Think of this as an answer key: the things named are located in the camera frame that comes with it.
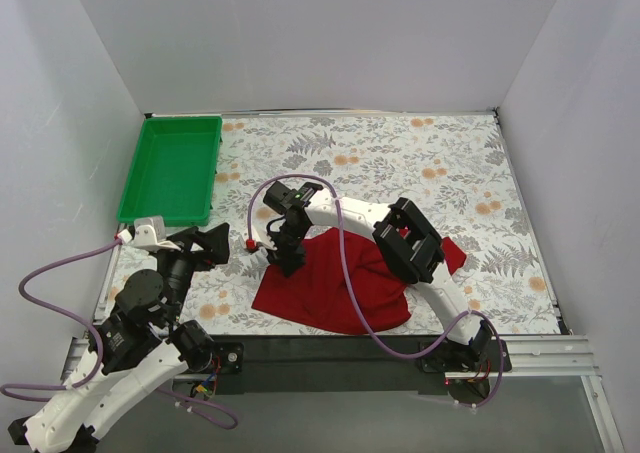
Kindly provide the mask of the red t shirt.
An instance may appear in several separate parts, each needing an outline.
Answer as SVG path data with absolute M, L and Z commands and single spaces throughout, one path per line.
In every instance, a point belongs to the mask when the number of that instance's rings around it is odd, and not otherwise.
M 359 320 L 346 287 L 339 255 L 339 231 L 303 241 L 306 263 L 291 276 L 270 265 L 261 280 L 252 308 L 272 316 L 321 330 L 362 335 Z M 367 323 L 386 331 L 406 323 L 411 313 L 405 289 L 393 275 L 377 245 L 347 232 L 345 249 L 356 299 Z

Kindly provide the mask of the green plastic tray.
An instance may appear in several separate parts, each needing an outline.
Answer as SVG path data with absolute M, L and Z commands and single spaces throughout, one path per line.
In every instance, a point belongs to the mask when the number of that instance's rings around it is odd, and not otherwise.
M 218 116 L 145 119 L 117 220 L 160 216 L 169 227 L 206 225 L 221 129 Z

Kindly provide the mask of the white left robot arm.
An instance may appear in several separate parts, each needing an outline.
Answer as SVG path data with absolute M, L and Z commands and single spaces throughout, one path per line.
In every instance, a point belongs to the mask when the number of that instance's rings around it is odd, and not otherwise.
M 61 385 L 30 417 L 8 427 L 12 441 L 34 452 L 92 452 L 133 406 L 175 376 L 218 374 L 225 355 L 195 320 L 180 320 L 194 273 L 228 262 L 229 230 L 222 223 L 167 235 L 159 217 L 142 218 L 119 232 L 107 250 L 131 246 L 156 260 L 133 273 L 109 316 L 87 323 L 90 339 Z

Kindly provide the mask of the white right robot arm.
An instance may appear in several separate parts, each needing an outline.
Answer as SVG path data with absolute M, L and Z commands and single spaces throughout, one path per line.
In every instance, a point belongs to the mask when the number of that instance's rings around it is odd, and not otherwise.
M 277 176 L 255 192 L 284 222 L 278 230 L 248 229 L 251 238 L 265 248 L 270 264 L 287 277 L 306 262 L 303 242 L 313 226 L 331 227 L 338 232 L 338 253 L 347 293 L 357 317 L 375 342 L 380 337 L 365 319 L 350 279 L 346 236 L 353 234 L 371 241 L 389 271 L 413 285 L 426 298 L 444 328 L 416 358 L 435 356 L 443 365 L 475 370 L 487 362 L 491 346 L 502 345 L 488 317 L 468 307 L 453 280 L 444 249 L 445 240 L 411 200 L 401 197 L 393 203 L 371 203 L 338 194 L 328 181 L 305 176 L 297 188 L 284 185 Z

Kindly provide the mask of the floral patterned table mat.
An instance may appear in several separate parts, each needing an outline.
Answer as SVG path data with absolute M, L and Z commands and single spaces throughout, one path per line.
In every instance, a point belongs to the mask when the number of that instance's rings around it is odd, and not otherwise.
M 267 179 L 309 175 L 343 196 L 412 200 L 467 254 L 455 281 L 501 334 L 556 334 L 560 313 L 494 116 L 227 116 L 210 225 L 230 226 L 227 264 L 193 277 L 182 310 L 211 334 L 308 335 L 252 306 L 267 267 L 245 249 L 248 225 L 272 221 L 255 197 Z

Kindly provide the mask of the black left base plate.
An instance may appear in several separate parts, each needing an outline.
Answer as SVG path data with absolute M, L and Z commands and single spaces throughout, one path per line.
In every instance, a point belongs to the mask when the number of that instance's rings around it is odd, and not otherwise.
M 201 374 L 213 373 L 222 375 L 239 374 L 244 360 L 244 344 L 240 342 L 216 342 L 213 346 L 211 358 Z

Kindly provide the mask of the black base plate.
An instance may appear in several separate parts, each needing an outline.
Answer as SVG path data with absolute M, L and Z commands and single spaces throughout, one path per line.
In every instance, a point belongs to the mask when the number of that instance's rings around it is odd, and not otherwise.
M 473 348 L 445 340 L 432 353 L 417 360 L 418 367 L 426 373 L 465 373 L 471 376 L 479 372 L 497 373 L 512 370 L 512 363 L 504 341 L 491 339 L 484 347 Z
M 244 360 L 244 344 L 240 342 L 216 342 L 213 346 L 211 358 L 201 374 L 213 373 L 222 375 L 239 374 Z

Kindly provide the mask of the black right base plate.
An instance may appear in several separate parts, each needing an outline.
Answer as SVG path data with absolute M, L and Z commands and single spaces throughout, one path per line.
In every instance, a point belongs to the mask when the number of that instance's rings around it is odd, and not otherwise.
M 473 348 L 445 340 L 432 353 L 417 360 L 418 367 L 426 373 L 465 373 L 471 376 L 479 372 L 497 373 L 512 370 L 512 363 L 504 341 L 491 339 L 484 347 Z

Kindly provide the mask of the aluminium frame rail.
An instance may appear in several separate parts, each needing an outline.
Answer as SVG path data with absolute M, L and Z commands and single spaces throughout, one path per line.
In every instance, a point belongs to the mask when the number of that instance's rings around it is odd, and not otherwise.
M 221 394 L 417 391 L 428 399 L 449 395 L 463 405 L 480 403 L 510 378 L 581 379 L 604 449 L 623 444 L 608 405 L 589 342 L 576 335 L 507 335 L 512 370 L 497 373 L 426 373 L 417 360 L 385 353 L 365 336 L 218 335 L 216 342 L 244 344 L 242 371 L 222 375 Z

